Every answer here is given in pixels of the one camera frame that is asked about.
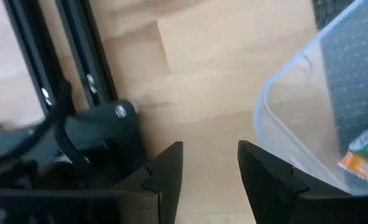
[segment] clear plastic container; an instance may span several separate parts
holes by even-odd
[[[337,164],[368,128],[368,0],[355,0],[261,91],[254,128],[263,148],[353,195],[368,182]]]

